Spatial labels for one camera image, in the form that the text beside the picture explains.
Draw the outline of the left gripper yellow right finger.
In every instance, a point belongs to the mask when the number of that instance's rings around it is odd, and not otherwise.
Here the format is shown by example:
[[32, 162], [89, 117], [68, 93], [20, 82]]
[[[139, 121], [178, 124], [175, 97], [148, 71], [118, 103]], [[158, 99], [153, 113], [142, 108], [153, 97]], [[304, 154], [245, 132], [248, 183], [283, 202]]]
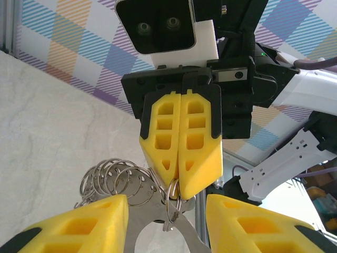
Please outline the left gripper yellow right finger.
[[336, 252], [311, 225], [219, 194], [206, 198], [212, 252]]

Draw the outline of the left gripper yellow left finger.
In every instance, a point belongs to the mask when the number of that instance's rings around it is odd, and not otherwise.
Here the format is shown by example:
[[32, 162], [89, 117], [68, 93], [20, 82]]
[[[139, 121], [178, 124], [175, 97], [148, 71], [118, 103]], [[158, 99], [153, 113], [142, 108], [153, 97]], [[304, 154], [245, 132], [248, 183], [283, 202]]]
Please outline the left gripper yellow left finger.
[[1, 252], [123, 252], [127, 225], [127, 197], [118, 194], [37, 222]]

